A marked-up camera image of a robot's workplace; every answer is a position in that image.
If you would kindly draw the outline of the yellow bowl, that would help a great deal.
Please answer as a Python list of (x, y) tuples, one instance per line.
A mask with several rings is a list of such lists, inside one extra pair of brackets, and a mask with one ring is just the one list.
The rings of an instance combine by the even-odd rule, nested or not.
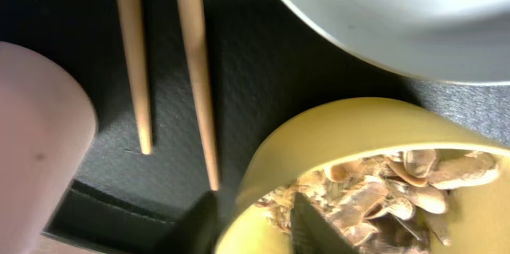
[(331, 162), (349, 162), (390, 150), (435, 148), (493, 154), (500, 176), (485, 186), (453, 192), (450, 247), (434, 253), (509, 252), (509, 150), (431, 111), (399, 100), (354, 98), (305, 111), (278, 127), (257, 149), (241, 182), (233, 220), (217, 253), (290, 253), (288, 236), (272, 227), (255, 202), (294, 178)]

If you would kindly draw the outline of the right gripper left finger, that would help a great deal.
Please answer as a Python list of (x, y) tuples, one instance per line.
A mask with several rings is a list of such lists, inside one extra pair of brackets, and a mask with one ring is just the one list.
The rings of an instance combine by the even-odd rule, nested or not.
[(204, 193), (156, 243), (154, 254), (211, 254), (220, 226), (218, 197)]

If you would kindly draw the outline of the peanut shell food scraps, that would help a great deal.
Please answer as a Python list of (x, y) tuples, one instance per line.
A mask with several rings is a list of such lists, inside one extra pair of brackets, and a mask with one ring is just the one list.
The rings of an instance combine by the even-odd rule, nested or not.
[(329, 164), (261, 197), (256, 207), (283, 234), (297, 238), (296, 195), (360, 253), (429, 253), (430, 238), (452, 244), (446, 213), (452, 190), (482, 186), (500, 175), (490, 153), (446, 157), (415, 149)]

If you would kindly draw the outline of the pink plastic cup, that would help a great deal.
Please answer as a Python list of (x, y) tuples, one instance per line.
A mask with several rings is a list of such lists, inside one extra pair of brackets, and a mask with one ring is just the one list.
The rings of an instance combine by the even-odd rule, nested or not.
[(62, 67), (1, 43), (1, 251), (28, 253), (96, 135), (94, 107)]

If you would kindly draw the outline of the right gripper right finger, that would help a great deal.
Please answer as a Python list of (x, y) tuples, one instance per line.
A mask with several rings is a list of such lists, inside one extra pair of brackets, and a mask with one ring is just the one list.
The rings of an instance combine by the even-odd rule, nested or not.
[(302, 193), (295, 195), (291, 222), (294, 254), (358, 253), (320, 216)]

